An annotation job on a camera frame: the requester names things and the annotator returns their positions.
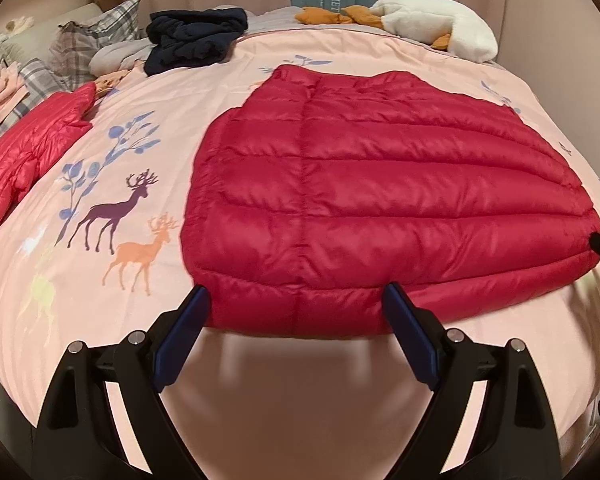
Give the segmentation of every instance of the white pillow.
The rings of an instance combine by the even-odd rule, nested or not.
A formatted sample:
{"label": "white pillow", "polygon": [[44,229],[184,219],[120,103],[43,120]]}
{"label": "white pillow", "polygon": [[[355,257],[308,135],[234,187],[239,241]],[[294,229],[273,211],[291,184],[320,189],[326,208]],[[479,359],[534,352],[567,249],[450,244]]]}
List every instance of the white pillow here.
{"label": "white pillow", "polygon": [[12,36],[0,46],[0,52],[8,64],[15,61],[25,64],[35,57],[46,63],[49,57],[49,47],[58,35],[58,27],[68,22],[88,22],[101,14],[102,10],[96,4],[88,4],[70,10]]}

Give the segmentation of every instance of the deer print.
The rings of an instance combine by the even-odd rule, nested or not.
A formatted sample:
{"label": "deer print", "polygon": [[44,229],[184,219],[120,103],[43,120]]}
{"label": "deer print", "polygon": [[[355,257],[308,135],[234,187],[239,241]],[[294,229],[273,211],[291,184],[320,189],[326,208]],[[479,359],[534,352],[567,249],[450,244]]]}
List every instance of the deer print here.
{"label": "deer print", "polygon": [[43,316],[46,319],[46,341],[45,347],[48,345],[49,340],[51,339],[51,325],[54,322],[54,313],[51,310],[51,306],[56,298],[56,288],[53,283],[51,283],[45,276],[42,275],[41,267],[49,260],[51,257],[52,248],[46,248],[40,259],[36,262],[34,268],[36,270],[35,275],[31,279],[29,283],[29,291],[26,295],[24,302],[22,303],[22,308],[18,313],[18,318],[24,314],[29,305],[33,302],[38,307],[38,313],[35,321],[29,325],[26,329],[26,333],[29,333],[33,330],[33,328],[40,321],[40,318]]}
{"label": "deer print", "polygon": [[167,213],[163,214],[158,218],[149,220],[149,229],[155,235],[154,241],[150,244],[137,244],[135,242],[125,242],[118,246],[118,252],[116,253],[116,259],[113,260],[107,272],[102,277],[102,285],[105,285],[107,276],[113,267],[116,265],[120,266],[120,287],[125,290],[125,283],[123,281],[123,271],[127,264],[140,264],[138,272],[134,278],[133,285],[131,285],[131,292],[135,291],[136,282],[140,272],[144,273],[144,290],[148,296],[151,295],[149,290],[149,266],[155,260],[155,257],[160,252],[163,244],[168,244],[171,241],[169,236],[169,230],[178,227],[173,218],[169,218]]}
{"label": "deer print", "polygon": [[74,239],[76,233],[80,229],[80,226],[85,222],[87,225],[84,229],[84,247],[89,250],[89,227],[93,224],[98,218],[107,219],[108,221],[102,229],[100,230],[100,234],[98,235],[98,243],[96,244],[96,252],[100,252],[100,239],[102,238],[102,233],[104,229],[108,226],[111,226],[111,231],[109,233],[109,250],[111,254],[115,254],[113,251],[113,234],[116,232],[116,228],[120,223],[120,220],[124,218],[129,212],[136,206],[138,200],[140,198],[147,197],[147,186],[151,184],[155,184],[158,182],[158,179],[155,176],[155,173],[152,173],[149,176],[149,170],[142,172],[139,176],[136,176],[136,181],[132,184],[131,178],[135,176],[133,173],[130,174],[126,178],[126,185],[131,188],[133,191],[131,192],[131,196],[125,202],[117,202],[115,204],[98,204],[91,209],[89,209],[88,213],[84,216],[82,220],[78,222],[78,225],[75,227],[74,234],[69,238],[69,243],[67,247],[71,247],[71,242]]}

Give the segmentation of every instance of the gray pillow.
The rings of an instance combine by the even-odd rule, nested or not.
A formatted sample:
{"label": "gray pillow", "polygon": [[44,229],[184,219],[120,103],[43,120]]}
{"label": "gray pillow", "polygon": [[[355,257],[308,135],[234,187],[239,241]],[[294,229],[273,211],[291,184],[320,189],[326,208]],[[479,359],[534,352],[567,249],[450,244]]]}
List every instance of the gray pillow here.
{"label": "gray pillow", "polygon": [[93,25],[69,22],[49,48],[49,68],[70,91],[96,78],[89,72],[93,56],[104,46],[138,36],[140,0],[127,0],[100,16]]}
{"label": "gray pillow", "polygon": [[12,36],[1,44],[0,52],[8,64],[14,61],[25,64],[35,57],[47,62],[49,47],[56,39],[58,27],[67,22],[85,23],[101,14],[102,11],[96,4],[71,10]]}

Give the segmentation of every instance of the white plush duck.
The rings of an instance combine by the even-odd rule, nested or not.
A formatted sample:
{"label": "white plush duck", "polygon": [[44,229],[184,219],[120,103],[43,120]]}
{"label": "white plush duck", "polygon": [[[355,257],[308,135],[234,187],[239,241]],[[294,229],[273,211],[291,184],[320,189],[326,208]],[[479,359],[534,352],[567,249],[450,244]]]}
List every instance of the white plush duck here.
{"label": "white plush duck", "polygon": [[476,63],[496,57],[498,42],[489,25],[469,7],[453,0],[378,0],[371,13],[384,30],[432,44],[451,34],[447,51]]}

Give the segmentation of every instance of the pink duvet cover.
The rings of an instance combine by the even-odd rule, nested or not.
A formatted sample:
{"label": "pink duvet cover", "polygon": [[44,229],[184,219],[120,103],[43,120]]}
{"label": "pink duvet cover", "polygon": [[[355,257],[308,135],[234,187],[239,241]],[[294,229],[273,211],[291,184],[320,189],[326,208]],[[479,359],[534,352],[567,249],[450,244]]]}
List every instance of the pink duvet cover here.
{"label": "pink duvet cover", "polygon": [[[227,63],[151,78],[134,70],[94,112],[93,129],[0,228],[0,382],[32,423],[72,340],[117,342],[190,290],[177,240],[203,134],[285,63],[364,76],[407,70],[436,88],[510,106],[567,160],[600,215],[593,170],[528,86],[494,66],[385,36],[292,30],[244,39]],[[140,254],[150,256],[148,266],[137,263]],[[558,433],[582,433],[574,423],[600,387],[600,265],[573,285],[455,324],[485,343],[525,340]],[[111,394],[128,455],[142,466],[115,388]],[[392,336],[299,340],[205,330],[163,399],[211,479],[381,479],[429,393]],[[479,407],[475,397],[449,465],[463,459]]]}

